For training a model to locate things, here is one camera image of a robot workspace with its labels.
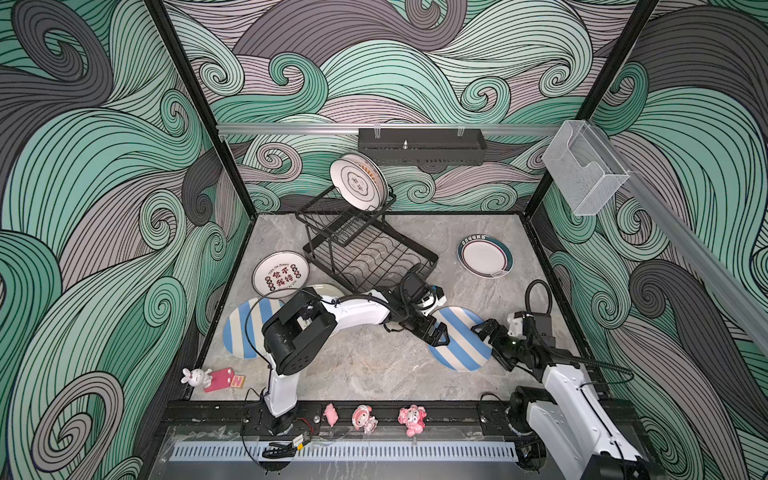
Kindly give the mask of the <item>blue striped plate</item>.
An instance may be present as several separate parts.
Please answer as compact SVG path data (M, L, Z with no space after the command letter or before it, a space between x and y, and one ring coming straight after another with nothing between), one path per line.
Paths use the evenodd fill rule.
M283 306L281 300L250 299L227 318L222 331L226 350L237 358L255 359L265 355L263 325Z
M456 306L436 310L433 316L447 327L449 343L429 347L432 357L449 370L474 372L491 358L492 349L471 328L483 320L473 311Z

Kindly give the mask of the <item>white plate green red rim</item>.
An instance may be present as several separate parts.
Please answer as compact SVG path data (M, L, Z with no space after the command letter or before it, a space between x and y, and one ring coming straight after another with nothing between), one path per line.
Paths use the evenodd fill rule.
M514 265L510 249L487 234L473 234L460 241L457 257L470 273L484 279L498 279L509 274Z

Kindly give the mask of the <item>cream floral painted plate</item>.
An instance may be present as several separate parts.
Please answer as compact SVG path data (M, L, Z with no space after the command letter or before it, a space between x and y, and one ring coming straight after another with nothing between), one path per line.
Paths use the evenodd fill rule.
M337 286L329 283L320 283L310 286L318 295L332 298L343 297L345 293Z

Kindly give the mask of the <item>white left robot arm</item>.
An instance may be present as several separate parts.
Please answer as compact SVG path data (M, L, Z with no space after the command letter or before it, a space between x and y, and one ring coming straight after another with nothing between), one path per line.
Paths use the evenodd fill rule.
M447 325L432 312L445 303L443 291L430 285L373 289L362 294L331 296L316 287L291 288L293 296L275 312L263 314L260 299L241 316L242 338L268 368L260 394L263 413L257 432L278 435L298 418L300 373L315 360L336 333L366 325L393 322L431 347L447 346Z

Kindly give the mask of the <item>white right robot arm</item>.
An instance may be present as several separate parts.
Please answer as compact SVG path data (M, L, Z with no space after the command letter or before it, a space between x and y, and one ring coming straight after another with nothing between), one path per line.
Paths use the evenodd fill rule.
M652 479L655 467L600 403L582 370L587 361L558 348L535 316L519 320L515 336L494 319L472 331L503 367L522 366L541 384L518 387L508 402L511 430L526 438L517 444L520 463L533 468L545 455L567 479Z

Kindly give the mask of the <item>pink plush figurine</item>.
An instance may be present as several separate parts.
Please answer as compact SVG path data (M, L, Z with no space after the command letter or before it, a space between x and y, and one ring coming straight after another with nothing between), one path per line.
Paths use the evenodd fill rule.
M424 431L426 417L425 407L413 404L410 407L399 410L398 422L405 426L406 436L413 438Z

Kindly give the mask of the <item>pink white round figurine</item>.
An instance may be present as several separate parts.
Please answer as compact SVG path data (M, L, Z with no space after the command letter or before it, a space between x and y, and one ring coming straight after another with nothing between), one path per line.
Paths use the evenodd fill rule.
M362 431L364 435L371 435L378 426L378 420L372 413L369 405L359 405L352 414L352 426L356 431Z

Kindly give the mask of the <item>small pink figurine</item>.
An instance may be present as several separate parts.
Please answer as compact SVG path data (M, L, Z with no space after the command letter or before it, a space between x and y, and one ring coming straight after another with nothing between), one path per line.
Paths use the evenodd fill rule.
M339 421L339 414L333 403L328 403L325 406L323 416L330 427L334 427Z

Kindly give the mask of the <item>white plate red Chinese characters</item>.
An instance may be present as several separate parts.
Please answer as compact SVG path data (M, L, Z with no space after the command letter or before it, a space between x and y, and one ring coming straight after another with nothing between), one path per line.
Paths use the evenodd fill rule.
M310 264L295 251L278 251L259 262L252 274L252 286L267 298L284 298L302 288L310 274Z

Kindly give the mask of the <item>small white bunny figurine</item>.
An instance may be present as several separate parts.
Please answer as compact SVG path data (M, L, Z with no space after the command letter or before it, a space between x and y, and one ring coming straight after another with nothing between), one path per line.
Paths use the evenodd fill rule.
M190 370L188 368L184 368L182 370L182 378L180 382L182 384L189 385L193 388L202 386L203 388L208 388L212 383L212 371L210 369L203 370L203 369L193 369Z

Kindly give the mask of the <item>clear acrylic wall box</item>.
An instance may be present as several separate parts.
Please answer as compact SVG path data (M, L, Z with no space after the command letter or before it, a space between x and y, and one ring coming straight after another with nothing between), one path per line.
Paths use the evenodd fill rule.
M629 179L609 137L585 120L564 121L542 160L577 217L597 215Z

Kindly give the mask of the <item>black wall mounted tray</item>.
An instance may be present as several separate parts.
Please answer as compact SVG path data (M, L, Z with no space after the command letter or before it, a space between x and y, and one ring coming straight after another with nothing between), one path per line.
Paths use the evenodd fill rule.
M443 167L481 165L488 147L479 129L360 129L357 150L380 165Z

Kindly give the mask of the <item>aluminium wall rail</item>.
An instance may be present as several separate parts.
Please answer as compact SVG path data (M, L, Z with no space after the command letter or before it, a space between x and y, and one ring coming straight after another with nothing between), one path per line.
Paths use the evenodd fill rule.
M448 129L457 134L467 129L479 129L489 136L553 136L559 124L393 124L393 123L218 123L220 135L354 135L360 129L383 130Z

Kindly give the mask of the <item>black corner frame post left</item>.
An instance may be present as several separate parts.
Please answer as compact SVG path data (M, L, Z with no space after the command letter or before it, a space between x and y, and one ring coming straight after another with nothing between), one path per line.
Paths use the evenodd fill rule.
M211 140L224 170L232 181L235 192L242 202L247 216L254 223L257 220L256 209L239 174L238 165L234 160L231 149L220 138L213 112L204 97L202 88L197 81L191 62L184 51L180 37L173 26L164 2L160 0L145 0L144 3L165 45L166 51L180 75L185 89L191 96L191 102L202 121L205 132Z

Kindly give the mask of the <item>black corner frame post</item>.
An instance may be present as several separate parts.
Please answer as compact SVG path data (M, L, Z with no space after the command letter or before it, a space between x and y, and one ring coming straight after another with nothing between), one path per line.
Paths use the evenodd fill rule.
M166 51L180 75L185 89L191 96L191 102L202 121L205 132L211 140L224 170L232 181L235 192L242 202L247 216L254 223L257 220L256 209L239 174L238 165L234 160L231 149L220 138L213 112L204 97L202 88L197 81L191 62L184 51L180 37L173 26L164 2L160 0L145 0L144 3L165 45Z
M657 3L655 1L640 1L637 3L624 30L616 40L605 65L602 67L597 80L582 103L574 120L585 120L590 122L590 119L596 113L597 107L603 99L603 96L608 92L620 73L626 59L635 46L640 33L649 21L656 6ZM527 220L531 220L534 217L551 186L556 185L546 169L539 186L526 207L524 217Z

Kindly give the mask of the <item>black corner frame post right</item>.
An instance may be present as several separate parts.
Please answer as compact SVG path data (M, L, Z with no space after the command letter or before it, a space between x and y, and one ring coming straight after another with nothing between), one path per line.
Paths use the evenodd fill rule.
M624 30L616 40L605 65L602 67L597 80L582 103L574 120L585 120L590 122L590 119L596 113L597 107L603 99L603 96L608 92L620 73L626 59L635 46L640 33L649 21L656 6L657 3L655 1L640 1L637 3ZM526 207L524 217L527 220L531 220L534 217L551 186L556 185L546 169L539 186Z

